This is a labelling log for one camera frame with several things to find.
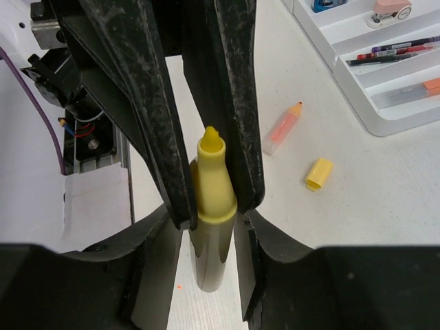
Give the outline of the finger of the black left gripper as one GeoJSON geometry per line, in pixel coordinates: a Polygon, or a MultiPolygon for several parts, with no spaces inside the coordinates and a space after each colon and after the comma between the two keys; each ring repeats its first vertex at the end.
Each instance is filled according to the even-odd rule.
{"type": "Polygon", "coordinates": [[[183,1],[184,75],[204,126],[226,143],[239,212],[265,195],[254,72],[255,1],[183,1]]]}
{"type": "Polygon", "coordinates": [[[80,82],[141,155],[179,230],[197,204],[150,1],[50,1],[80,82]]]}

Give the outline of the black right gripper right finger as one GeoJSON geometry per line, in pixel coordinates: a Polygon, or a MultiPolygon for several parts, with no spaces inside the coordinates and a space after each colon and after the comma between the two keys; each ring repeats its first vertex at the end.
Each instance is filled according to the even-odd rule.
{"type": "Polygon", "coordinates": [[[250,329],[438,329],[439,247],[312,249],[251,210],[234,226],[250,329]]]}

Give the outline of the purple gel pen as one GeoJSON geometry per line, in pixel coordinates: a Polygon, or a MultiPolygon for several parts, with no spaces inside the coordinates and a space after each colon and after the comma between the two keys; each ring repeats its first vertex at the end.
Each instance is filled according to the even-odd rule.
{"type": "Polygon", "coordinates": [[[424,45],[426,43],[433,43],[433,42],[437,42],[437,41],[440,41],[440,36],[439,35],[438,36],[427,37],[427,38],[415,39],[415,40],[412,40],[412,41],[405,41],[405,42],[401,42],[401,43],[393,43],[393,44],[389,44],[389,45],[381,45],[381,46],[373,47],[371,49],[371,51],[372,51],[372,53],[375,53],[375,52],[394,50],[394,49],[399,49],[399,48],[404,48],[404,47],[419,46],[419,45],[424,45]]]}

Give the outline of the yellow highlighter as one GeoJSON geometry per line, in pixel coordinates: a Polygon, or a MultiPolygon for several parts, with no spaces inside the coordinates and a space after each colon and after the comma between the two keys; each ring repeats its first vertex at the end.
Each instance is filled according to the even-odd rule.
{"type": "Polygon", "coordinates": [[[226,143],[208,126],[190,163],[197,201],[197,228],[189,232],[198,287],[207,293],[223,281],[237,215],[237,198],[226,166],[226,143]]]}

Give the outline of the yellow eraser block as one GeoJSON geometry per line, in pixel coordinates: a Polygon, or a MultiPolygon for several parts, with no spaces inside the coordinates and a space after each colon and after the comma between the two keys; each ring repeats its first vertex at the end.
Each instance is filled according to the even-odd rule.
{"type": "Polygon", "coordinates": [[[318,158],[305,178],[306,188],[313,192],[320,190],[332,170],[333,162],[325,158],[318,158]]]}

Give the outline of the orange capped glue stick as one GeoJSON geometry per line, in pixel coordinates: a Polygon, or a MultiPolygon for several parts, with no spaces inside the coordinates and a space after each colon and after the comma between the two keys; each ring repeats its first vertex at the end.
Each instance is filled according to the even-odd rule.
{"type": "Polygon", "coordinates": [[[437,95],[439,95],[439,78],[378,93],[371,99],[378,109],[385,109],[437,95]]]}

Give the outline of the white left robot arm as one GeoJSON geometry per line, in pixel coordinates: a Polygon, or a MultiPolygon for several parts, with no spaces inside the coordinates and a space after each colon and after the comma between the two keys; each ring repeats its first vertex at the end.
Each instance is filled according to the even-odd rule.
{"type": "Polygon", "coordinates": [[[178,229],[195,228],[197,208],[169,56],[181,56],[203,124],[225,140],[239,211],[262,202],[255,1],[37,1],[30,8],[33,22],[58,29],[25,74],[80,119],[106,116],[121,130],[178,229]]]}

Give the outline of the blue slime jar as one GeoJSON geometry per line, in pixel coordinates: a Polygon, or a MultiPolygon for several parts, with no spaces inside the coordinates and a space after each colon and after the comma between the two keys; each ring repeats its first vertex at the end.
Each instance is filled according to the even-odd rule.
{"type": "Polygon", "coordinates": [[[333,9],[346,4],[347,0],[313,0],[311,9],[315,13],[323,12],[325,10],[333,9]]]}

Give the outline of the red gel pen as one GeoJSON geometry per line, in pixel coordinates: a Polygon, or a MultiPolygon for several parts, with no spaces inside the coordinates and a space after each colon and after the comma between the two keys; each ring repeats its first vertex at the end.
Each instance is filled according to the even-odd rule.
{"type": "Polygon", "coordinates": [[[358,60],[363,59],[369,59],[369,58],[377,58],[377,57],[383,57],[383,56],[393,56],[393,55],[401,55],[401,54],[407,54],[412,52],[423,52],[426,50],[431,50],[433,46],[424,46],[424,45],[418,45],[413,47],[405,47],[405,48],[399,48],[399,49],[389,49],[379,52],[372,52],[368,54],[360,54],[357,56],[358,60]]]}

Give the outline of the pink orange highlighter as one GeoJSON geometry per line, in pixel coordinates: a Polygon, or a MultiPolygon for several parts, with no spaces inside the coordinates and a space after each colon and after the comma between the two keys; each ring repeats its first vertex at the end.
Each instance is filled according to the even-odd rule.
{"type": "Polygon", "coordinates": [[[268,155],[273,155],[284,142],[285,138],[295,126],[302,112],[302,102],[288,108],[277,119],[270,131],[263,139],[262,150],[268,155]]]}

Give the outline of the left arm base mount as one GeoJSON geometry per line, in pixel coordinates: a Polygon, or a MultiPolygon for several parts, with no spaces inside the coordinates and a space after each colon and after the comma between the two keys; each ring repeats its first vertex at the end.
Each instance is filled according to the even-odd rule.
{"type": "Polygon", "coordinates": [[[130,167],[128,140],[105,114],[101,113],[94,121],[81,122],[66,112],[58,123],[65,130],[63,161],[67,175],[116,163],[130,167]]]}

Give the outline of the black pen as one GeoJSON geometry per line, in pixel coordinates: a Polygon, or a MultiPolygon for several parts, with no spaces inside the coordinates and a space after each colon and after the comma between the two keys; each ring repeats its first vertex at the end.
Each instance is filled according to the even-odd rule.
{"type": "Polygon", "coordinates": [[[408,53],[408,54],[400,54],[400,55],[380,56],[377,58],[364,58],[364,59],[347,60],[346,63],[350,67],[356,67],[356,66],[363,66],[363,65],[395,63],[395,62],[403,61],[403,60],[413,58],[416,56],[417,56],[417,53],[408,53]]]}

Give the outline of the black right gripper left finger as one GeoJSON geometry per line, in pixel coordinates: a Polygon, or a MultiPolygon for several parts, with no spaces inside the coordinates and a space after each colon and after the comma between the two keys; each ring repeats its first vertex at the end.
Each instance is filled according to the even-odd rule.
{"type": "Polygon", "coordinates": [[[165,329],[182,234],[164,206],[83,251],[1,245],[2,329],[165,329]]]}

